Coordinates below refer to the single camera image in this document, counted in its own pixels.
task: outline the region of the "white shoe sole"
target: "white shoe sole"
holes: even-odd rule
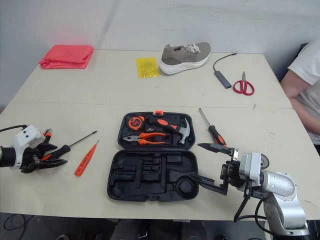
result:
[[[168,74],[168,75],[177,74],[177,73],[180,73],[185,70],[200,68],[208,61],[209,56],[210,56],[210,53],[208,54],[208,56],[205,59],[203,59],[201,61],[183,62],[183,63],[177,64],[177,65],[167,65],[163,61],[160,60],[159,68],[165,74]]]

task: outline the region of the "orange pliers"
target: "orange pliers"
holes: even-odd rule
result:
[[[164,144],[165,141],[148,141],[146,139],[152,138],[155,136],[162,136],[165,137],[166,134],[163,132],[142,132],[139,135],[130,135],[130,136],[125,136],[122,139],[126,140],[128,142],[138,142],[139,145],[146,145],[146,144]]]

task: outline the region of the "folded pink towel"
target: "folded pink towel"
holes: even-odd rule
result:
[[[42,69],[85,69],[93,52],[89,45],[55,45],[39,64]]]

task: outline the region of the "shoelace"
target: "shoelace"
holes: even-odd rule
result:
[[[201,53],[199,47],[197,45],[193,44],[189,44],[188,46],[184,46],[183,47],[187,52],[191,52],[193,54],[197,54],[197,53]]]

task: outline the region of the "toolbox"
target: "toolbox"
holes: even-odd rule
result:
[[[107,183],[110,198],[122,201],[190,200],[199,187],[195,143],[189,115],[175,112],[131,112],[123,117]]]

